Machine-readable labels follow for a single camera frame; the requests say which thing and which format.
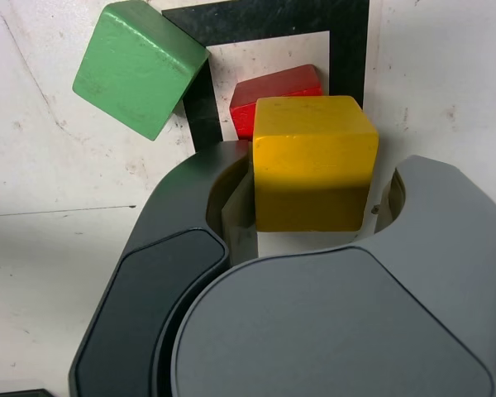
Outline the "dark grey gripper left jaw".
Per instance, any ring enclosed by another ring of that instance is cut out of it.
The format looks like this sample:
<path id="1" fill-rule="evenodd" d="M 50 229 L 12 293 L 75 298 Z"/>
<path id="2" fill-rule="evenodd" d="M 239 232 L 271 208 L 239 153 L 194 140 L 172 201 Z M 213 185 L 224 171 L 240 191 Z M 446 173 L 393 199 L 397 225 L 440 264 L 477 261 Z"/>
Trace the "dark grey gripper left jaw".
<path id="1" fill-rule="evenodd" d="M 222 209 L 250 145 L 223 141 L 174 167 L 138 217 L 69 371 L 73 396 L 168 396 L 174 340 L 198 294 L 225 272 Z"/>

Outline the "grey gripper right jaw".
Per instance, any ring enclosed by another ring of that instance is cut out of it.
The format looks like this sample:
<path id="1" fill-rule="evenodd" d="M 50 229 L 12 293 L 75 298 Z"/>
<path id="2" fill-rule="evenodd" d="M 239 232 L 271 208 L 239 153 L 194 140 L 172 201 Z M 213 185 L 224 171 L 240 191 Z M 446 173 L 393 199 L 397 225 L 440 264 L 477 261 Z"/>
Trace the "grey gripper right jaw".
<path id="1" fill-rule="evenodd" d="M 323 251 L 236 266 L 175 339 L 175 396 L 496 396 L 496 203 L 421 156 L 398 216 Z"/>

